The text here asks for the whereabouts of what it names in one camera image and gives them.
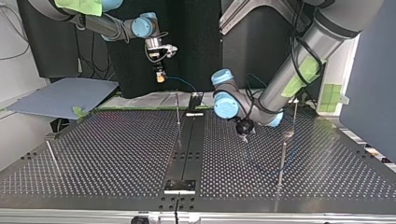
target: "wire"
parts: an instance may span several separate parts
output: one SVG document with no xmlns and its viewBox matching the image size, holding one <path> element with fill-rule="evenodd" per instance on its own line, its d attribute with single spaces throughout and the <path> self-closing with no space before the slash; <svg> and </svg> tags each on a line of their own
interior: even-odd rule
<svg viewBox="0 0 396 224">
<path fill-rule="evenodd" d="M 111 78 L 113 78 L 114 75 L 116 75 L 116 73 L 111 74 L 111 76 L 107 79 L 107 81 L 109 81 Z"/>
<path fill-rule="evenodd" d="M 92 61 L 92 65 L 93 65 L 93 67 L 95 67 L 96 70 L 98 70 L 99 72 L 107 72 L 107 73 L 108 73 L 108 70 L 110 70 L 110 66 L 111 66 L 110 57 L 108 56 L 108 53 L 107 53 L 107 66 L 106 66 L 105 69 L 100 69 L 100 68 L 96 65 L 95 60 L 94 60 L 94 57 L 93 57 L 93 56 L 94 56 L 94 49 L 95 49 L 95 32 L 92 32 L 92 48 L 91 48 L 91 61 Z"/>
<path fill-rule="evenodd" d="M 11 19 L 10 19 L 9 16 L 6 14 L 6 12 L 2 9 L 2 7 L 9 9 L 9 10 L 18 18 L 18 21 L 19 21 L 20 26 L 21 26 L 22 34 L 21 34 L 20 31 L 17 29 L 17 27 L 15 27 L 14 23 L 12 23 Z M 2 12 L 3 17 L 6 18 L 6 20 L 8 21 L 8 23 L 9 23 L 9 24 L 11 25 L 11 27 L 15 30 L 15 32 L 21 37 L 22 40 L 24 40 L 24 41 L 27 43 L 26 49 L 25 49 L 23 52 L 21 52 L 21 53 L 19 53 L 19 54 L 16 54 L 16 55 L 13 55 L 13 56 L 5 57 L 5 58 L 0 58 L 0 61 L 18 58 L 18 57 L 24 55 L 24 54 L 29 50 L 29 48 L 30 48 L 30 44 L 29 44 L 29 42 L 28 42 L 28 40 L 27 40 L 27 36 L 26 36 L 26 33 L 25 33 L 25 31 L 24 31 L 24 28 L 23 28 L 22 19 L 21 19 L 20 15 L 18 14 L 18 12 L 17 12 L 14 8 L 9 7 L 9 6 L 7 6 L 6 4 L 0 5 L 0 11 Z"/>
<path fill-rule="evenodd" d="M 177 202 L 176 202 L 176 207 L 175 207 L 175 223 L 178 224 L 178 214 L 177 214 L 177 209 L 178 209 L 178 198 L 180 197 L 180 194 L 177 195 Z"/>
<path fill-rule="evenodd" d="M 151 63 L 158 63 L 158 62 L 162 61 L 163 59 L 166 58 L 166 55 L 168 54 L 168 52 L 169 52 L 169 50 L 168 50 L 160 59 L 152 60 L 152 59 L 149 57 L 148 48 L 147 48 L 146 45 L 145 45 L 146 57 L 148 58 L 148 60 L 149 60 Z"/>
<path fill-rule="evenodd" d="M 12 23 L 12 21 L 9 19 L 9 16 L 8 16 L 8 15 L 6 14 L 6 12 L 2 9 L 2 7 L 7 8 L 8 10 L 10 10 L 10 11 L 18 18 L 18 22 L 20 23 L 22 34 L 21 34 L 20 31 L 17 29 L 17 27 L 15 27 L 14 23 Z M 6 18 L 6 20 L 8 21 L 8 23 L 9 23 L 9 24 L 11 25 L 11 27 L 15 30 L 15 32 L 17 32 L 17 34 L 18 34 L 26 43 L 28 43 L 27 37 L 26 37 L 26 33 L 25 33 L 24 29 L 23 29 L 22 19 L 21 19 L 20 15 L 18 14 L 18 12 L 17 12 L 14 8 L 9 7 L 9 6 L 7 6 L 7 5 L 1 5 L 1 6 L 0 6 L 0 10 L 1 10 L 1 12 L 3 13 L 3 17 Z"/>
<path fill-rule="evenodd" d="M 14 55 L 14 56 L 9 56 L 9 57 L 6 57 L 6 58 L 0 58 L 0 60 L 3 61 L 3 60 L 9 60 L 9 59 L 18 58 L 18 57 L 22 56 L 23 54 L 25 54 L 29 50 L 29 48 L 30 48 L 30 45 L 27 45 L 26 49 L 22 53 L 19 53 L 19 54 Z"/>
<path fill-rule="evenodd" d="M 180 77 L 167 77 L 167 78 L 173 79 L 173 80 L 179 80 L 179 81 L 183 82 L 184 84 L 190 86 L 195 92 L 198 92 L 198 90 L 195 89 L 195 87 L 190 82 L 188 82 Z"/>
<path fill-rule="evenodd" d="M 122 34 L 124 34 L 124 41 L 125 43 L 129 44 L 129 39 L 131 38 L 129 36 L 128 28 L 126 27 L 125 23 L 117 18 L 114 18 L 106 13 L 104 13 L 105 16 L 109 17 L 111 20 L 113 20 L 116 25 L 117 25 L 117 34 L 115 36 L 109 37 L 109 40 L 118 40 Z"/>
<path fill-rule="evenodd" d="M 254 77 L 256 80 L 258 80 L 265 88 L 267 88 L 268 87 L 268 85 L 265 83 L 265 82 L 263 82 L 261 79 L 259 79 L 258 77 L 256 77 L 254 74 L 252 74 L 252 73 L 249 73 L 249 74 L 247 74 L 247 76 L 248 77 Z"/>
</svg>

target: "vertical rod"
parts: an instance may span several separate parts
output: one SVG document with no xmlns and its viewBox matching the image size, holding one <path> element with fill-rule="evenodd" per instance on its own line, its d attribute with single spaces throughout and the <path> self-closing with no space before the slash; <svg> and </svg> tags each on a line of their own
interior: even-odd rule
<svg viewBox="0 0 396 224">
<path fill-rule="evenodd" d="M 282 156 L 280 158 L 280 169 L 279 169 L 279 180 L 277 182 L 277 186 L 279 188 L 282 187 L 282 178 L 283 178 L 283 167 L 285 166 L 285 158 L 286 158 L 286 148 L 288 144 L 286 143 L 286 139 L 283 142 L 282 146 Z"/>
<path fill-rule="evenodd" d="M 49 148 L 49 152 L 50 152 L 52 159 L 56 162 L 57 159 L 55 157 L 55 154 L 53 153 L 52 146 L 50 145 L 50 141 L 46 141 L 46 143 L 47 143 L 47 147 Z"/>
<path fill-rule="evenodd" d="M 178 94 L 177 94 L 177 91 L 176 91 L 176 99 L 175 100 L 176 100 L 175 103 L 176 103 L 176 112 L 177 112 L 177 125 L 180 125 L 180 115 L 178 113 Z"/>
</svg>

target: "metal frame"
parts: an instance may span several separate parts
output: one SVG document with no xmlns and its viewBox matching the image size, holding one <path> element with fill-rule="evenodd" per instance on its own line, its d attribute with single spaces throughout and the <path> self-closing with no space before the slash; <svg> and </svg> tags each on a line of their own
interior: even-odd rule
<svg viewBox="0 0 396 224">
<path fill-rule="evenodd" d="M 165 183 L 167 179 L 195 179 L 197 181 L 195 195 L 161 194 L 153 200 L 133 199 L 124 201 L 83 196 L 63 198 L 62 203 L 53 198 L 43 199 L 32 196 L 25 197 L 22 200 L 19 199 L 18 203 L 14 203 L 12 206 L 9 206 L 10 203 L 8 202 L 15 200 L 15 198 L 3 196 L 0 197 L 0 205 L 7 207 L 7 209 L 0 209 L 0 223 L 67 223 L 72 220 L 74 223 L 130 223 L 131 219 L 136 216 L 149 217 L 152 223 L 174 223 L 175 211 L 177 211 L 179 221 L 182 223 L 240 223 L 242 220 L 244 223 L 257 223 L 258 221 L 262 223 L 396 223 L 396 216 L 379 215 L 394 213 L 394 202 L 387 201 L 370 202 L 370 206 L 366 206 L 367 204 L 359 201 L 348 200 L 204 200 L 200 197 L 199 181 L 202 157 L 204 156 L 202 143 L 204 142 L 205 116 L 207 116 L 207 113 L 211 113 L 211 111 L 206 111 L 203 117 L 185 118 L 183 120 L 181 124 L 183 129 L 180 133 L 182 142 L 175 144 L 173 154 L 177 152 L 176 159 L 170 161 L 163 180 L 163 183 Z M 61 137 L 74 128 L 71 126 L 66 129 L 62 132 Z M 371 157 L 364 148 L 359 147 L 339 130 L 336 130 L 336 137 L 351 150 L 360 154 L 361 160 L 370 163 L 390 182 L 396 184 L 396 175 L 381 162 Z M 31 154 L 40 150 L 47 150 L 47 146 L 43 144 L 32 150 Z M 16 161 L 2 171 L 0 175 L 6 175 L 26 162 L 28 160 Z M 334 213 L 376 215 L 335 215 Z"/>
<path fill-rule="evenodd" d="M 272 7 L 292 24 L 294 9 L 287 0 L 234 0 L 220 18 L 220 32 L 227 35 L 238 22 L 256 7 Z M 310 20 L 302 13 L 297 21 L 297 30 L 303 31 L 309 23 Z"/>
<path fill-rule="evenodd" d="M 175 223 L 175 214 L 130 211 L 0 210 L 0 223 L 131 223 L 148 217 L 151 224 Z M 394 216 L 336 214 L 178 213 L 180 223 L 396 223 Z"/>
</svg>

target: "cable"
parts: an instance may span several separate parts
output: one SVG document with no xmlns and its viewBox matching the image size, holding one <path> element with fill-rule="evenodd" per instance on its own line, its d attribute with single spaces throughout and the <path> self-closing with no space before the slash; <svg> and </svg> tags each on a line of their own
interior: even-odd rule
<svg viewBox="0 0 396 224">
<path fill-rule="evenodd" d="M 259 79 L 258 77 L 256 77 L 254 74 L 252 74 L 252 73 L 249 73 L 249 74 L 247 74 L 247 76 L 248 77 L 254 77 L 256 80 L 258 80 L 265 88 L 268 88 L 268 85 L 265 83 L 265 82 L 263 82 L 261 79 Z"/>
<path fill-rule="evenodd" d="M 109 17 L 111 20 L 113 20 L 117 24 L 117 35 L 109 37 L 109 40 L 117 40 L 121 37 L 121 34 L 124 34 L 125 36 L 125 43 L 129 44 L 129 39 L 131 38 L 129 36 L 128 28 L 125 26 L 125 23 L 117 18 L 114 18 L 106 13 L 104 13 L 105 16 Z"/>
<path fill-rule="evenodd" d="M 167 78 L 173 79 L 173 80 L 179 80 L 179 81 L 183 82 L 184 84 L 189 85 L 195 92 L 198 92 L 198 90 L 195 89 L 195 87 L 190 82 L 188 82 L 180 77 L 167 77 Z"/>
<path fill-rule="evenodd" d="M 146 45 L 145 45 L 146 57 L 148 58 L 148 60 L 149 60 L 151 63 L 158 63 L 158 62 L 162 61 L 163 59 L 166 58 L 166 55 L 168 54 L 168 52 L 169 52 L 169 50 L 166 51 L 166 53 L 165 53 L 160 59 L 152 60 L 152 59 L 149 57 L 148 48 L 147 48 Z"/>
<path fill-rule="evenodd" d="M 177 195 L 177 202 L 176 202 L 176 207 L 175 207 L 175 223 L 178 224 L 178 214 L 177 214 L 177 208 L 178 208 L 178 198 L 180 197 L 180 194 Z"/>
<path fill-rule="evenodd" d="M 9 9 L 9 10 L 18 18 L 18 21 L 19 21 L 20 26 L 21 26 L 22 34 L 21 34 L 20 31 L 17 29 L 17 27 L 15 27 L 14 23 L 12 23 L 12 21 L 9 19 L 9 16 L 8 16 L 8 15 L 6 14 L 6 12 L 2 9 L 2 7 L 5 7 L 5 8 L 7 8 L 7 9 Z M 30 44 L 29 44 L 29 42 L 28 42 L 28 40 L 27 40 L 26 33 L 25 33 L 25 31 L 24 31 L 24 28 L 23 28 L 22 19 L 21 19 L 20 15 L 18 14 L 18 12 L 17 12 L 14 8 L 9 7 L 9 6 L 7 6 L 6 4 L 0 5 L 0 11 L 1 11 L 2 14 L 3 14 L 3 17 L 6 18 L 6 20 L 8 21 L 8 23 L 9 23 L 9 24 L 11 25 L 11 27 L 15 30 L 15 32 L 17 32 L 17 34 L 21 37 L 21 39 L 23 39 L 23 40 L 27 43 L 26 49 L 25 49 L 23 52 L 21 52 L 21 53 L 19 53 L 19 54 L 16 54 L 16 55 L 13 55 L 13 56 L 5 57 L 5 58 L 0 58 L 0 61 L 18 58 L 18 57 L 24 55 L 24 54 L 29 50 L 29 48 L 30 48 Z"/>
<path fill-rule="evenodd" d="M 94 57 L 93 57 L 93 55 L 94 55 L 94 49 L 95 49 L 95 32 L 92 32 L 92 48 L 91 48 L 91 61 L 92 61 L 92 65 L 93 65 L 93 66 L 96 68 L 96 70 L 98 70 L 99 72 L 107 72 L 108 70 L 110 70 L 110 65 L 111 65 L 110 57 L 109 57 L 108 54 L 107 54 L 107 66 L 106 66 L 105 69 L 100 69 L 100 68 L 96 65 L 95 60 L 94 60 Z"/>
<path fill-rule="evenodd" d="M 107 81 L 109 81 L 111 78 L 113 78 L 114 75 L 116 75 L 116 73 L 111 74 L 111 76 L 107 79 Z"/>
<path fill-rule="evenodd" d="M 0 60 L 3 61 L 3 60 L 9 60 L 9 59 L 18 58 L 18 57 L 22 56 L 23 54 L 25 54 L 29 50 L 29 48 L 30 48 L 30 45 L 27 45 L 26 49 L 22 53 L 19 53 L 19 54 L 14 55 L 14 56 L 6 57 L 6 58 L 0 58 Z"/>
<path fill-rule="evenodd" d="M 14 23 L 12 23 L 12 21 L 9 19 L 9 16 L 6 14 L 6 12 L 2 9 L 2 7 L 7 8 L 8 10 L 10 10 L 17 18 L 18 18 L 18 22 L 20 23 L 21 26 L 21 31 L 22 34 L 20 33 L 20 31 L 17 29 L 17 27 L 15 27 Z M 23 29 L 23 24 L 22 24 L 22 19 L 20 17 L 20 15 L 18 14 L 18 12 L 12 8 L 9 7 L 7 5 L 0 5 L 0 10 L 3 13 L 3 16 L 6 18 L 6 20 L 8 21 L 8 23 L 11 25 L 11 27 L 15 30 L 15 32 L 17 32 L 17 34 L 26 42 L 28 43 L 27 37 L 26 37 L 26 33 Z"/>
<path fill-rule="evenodd" d="M 97 76 L 99 76 L 99 78 L 105 80 L 105 79 L 106 79 L 105 77 L 101 76 L 99 73 L 96 72 L 95 65 L 94 65 L 92 62 L 90 62 L 90 60 L 86 59 L 86 58 L 82 55 L 82 53 L 81 53 L 81 51 L 80 51 L 80 48 L 79 48 L 78 33 L 77 33 L 77 28 L 76 28 L 76 26 L 74 27 L 74 29 L 75 29 L 75 39 L 76 39 L 76 47 L 77 47 L 78 57 L 80 58 L 80 60 L 81 60 L 82 62 L 84 62 L 85 64 L 87 64 L 87 66 L 89 66 L 89 67 L 91 68 L 92 73 L 91 73 L 91 75 L 90 75 L 90 78 L 93 78 L 93 77 L 95 76 L 95 74 L 96 74 Z"/>
</svg>

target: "end effector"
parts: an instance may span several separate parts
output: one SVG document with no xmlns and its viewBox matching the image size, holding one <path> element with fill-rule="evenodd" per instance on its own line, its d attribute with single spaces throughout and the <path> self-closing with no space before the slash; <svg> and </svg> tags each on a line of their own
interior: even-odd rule
<svg viewBox="0 0 396 224">
<path fill-rule="evenodd" d="M 269 111 L 255 95 L 244 94 L 238 89 L 229 69 L 221 69 L 212 76 L 215 113 L 222 119 L 234 119 L 236 131 L 241 137 L 254 133 L 254 122 L 276 127 L 283 118 L 283 111 Z"/>
<path fill-rule="evenodd" d="M 164 58 L 171 58 L 177 52 L 177 47 L 164 45 L 162 38 L 167 33 L 161 33 L 157 15 L 154 12 L 141 14 L 134 20 L 121 21 L 106 13 L 102 16 L 81 14 L 75 10 L 57 7 L 53 0 L 29 0 L 30 4 L 41 14 L 56 20 L 73 22 L 79 30 L 92 30 L 106 41 L 124 40 L 129 43 L 130 39 L 145 39 L 145 52 L 148 60 L 153 63 L 153 70 L 157 75 L 158 82 L 164 82 L 166 78 Z M 111 3 L 114 7 L 107 8 L 104 3 Z M 115 9 L 122 1 L 104 1 L 104 11 Z"/>
<path fill-rule="evenodd" d="M 164 82 L 166 72 L 163 59 L 172 58 L 177 52 L 177 47 L 163 44 L 163 37 L 168 33 L 160 32 L 158 19 L 154 12 L 141 14 L 139 18 L 126 22 L 132 24 L 131 27 L 135 36 L 145 39 L 145 53 L 148 60 L 153 63 L 157 82 Z"/>
</svg>

